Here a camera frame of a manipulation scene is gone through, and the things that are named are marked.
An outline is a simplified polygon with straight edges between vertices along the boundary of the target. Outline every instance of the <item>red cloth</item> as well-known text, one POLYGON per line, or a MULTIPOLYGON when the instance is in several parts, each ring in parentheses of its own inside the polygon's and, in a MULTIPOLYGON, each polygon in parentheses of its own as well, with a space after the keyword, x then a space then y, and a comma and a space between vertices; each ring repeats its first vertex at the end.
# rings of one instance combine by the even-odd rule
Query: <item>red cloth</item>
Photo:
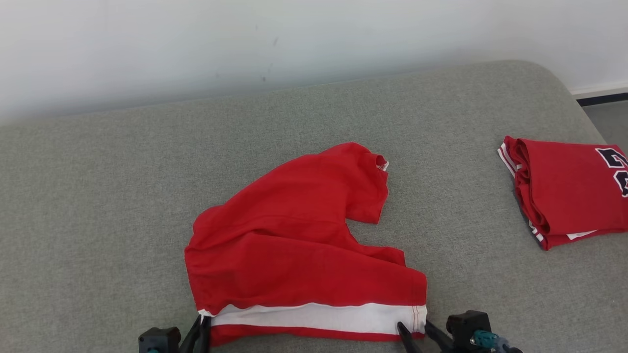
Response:
POLYGON ((628 231, 628 161, 616 145, 506 136, 498 153, 543 249, 628 231))
POLYGON ((388 195, 385 165, 382 156, 359 144, 341 144, 275 168, 198 216, 185 262, 197 309, 216 316, 212 345, 270 333, 398 339, 399 320, 378 323, 387 325, 378 330, 343 316, 356 306, 365 309, 351 315, 370 315, 389 305, 409 315, 406 326, 413 332, 423 330, 424 274, 407 268, 398 249, 360 245, 345 221, 379 222, 388 195), (285 324, 292 319, 283 308, 290 312, 303 305, 311 317, 285 324), (259 315, 247 316, 252 307, 279 313, 262 314, 268 326, 247 321, 259 315), (335 310, 329 317, 318 310, 329 307, 335 310), (233 311, 244 318, 230 317, 233 311), (342 329, 329 330, 334 321, 342 329))

